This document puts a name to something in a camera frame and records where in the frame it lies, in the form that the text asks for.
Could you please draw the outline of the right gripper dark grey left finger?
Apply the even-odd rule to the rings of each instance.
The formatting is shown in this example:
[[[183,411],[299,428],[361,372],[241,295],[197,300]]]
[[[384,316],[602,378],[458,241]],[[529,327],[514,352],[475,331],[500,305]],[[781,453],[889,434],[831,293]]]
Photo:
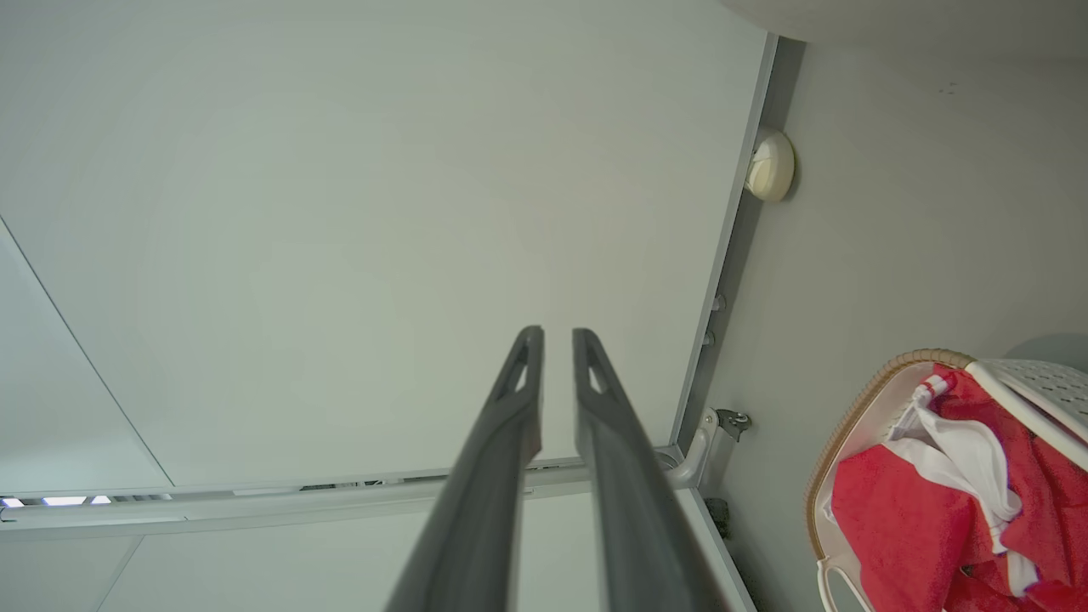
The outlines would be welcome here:
[[[541,450],[544,331],[514,338],[388,598],[388,611],[510,611],[524,474]]]

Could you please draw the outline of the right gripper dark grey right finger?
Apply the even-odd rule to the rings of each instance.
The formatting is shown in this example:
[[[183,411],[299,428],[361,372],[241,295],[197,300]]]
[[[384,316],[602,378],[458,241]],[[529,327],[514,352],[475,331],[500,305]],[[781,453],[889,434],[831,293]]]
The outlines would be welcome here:
[[[572,331],[574,444],[595,502],[606,611],[727,611],[601,338]]]

